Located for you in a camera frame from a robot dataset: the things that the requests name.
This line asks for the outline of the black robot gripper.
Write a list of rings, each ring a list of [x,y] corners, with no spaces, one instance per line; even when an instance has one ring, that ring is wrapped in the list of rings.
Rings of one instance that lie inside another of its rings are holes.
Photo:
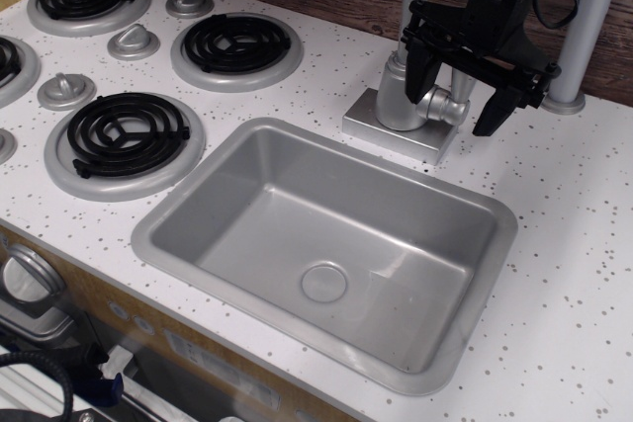
[[[468,0],[464,7],[414,0],[403,30],[406,95],[419,103],[448,64],[496,88],[474,128],[491,136],[515,107],[538,107],[561,73],[524,30],[533,0]]]

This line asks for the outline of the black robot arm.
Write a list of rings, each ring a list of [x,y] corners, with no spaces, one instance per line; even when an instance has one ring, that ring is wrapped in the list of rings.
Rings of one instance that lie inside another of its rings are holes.
[[[464,7],[414,0],[403,30],[406,95],[418,103],[448,64],[494,88],[473,129],[490,136],[515,109],[539,107],[558,63],[527,36],[533,0],[468,0]]]

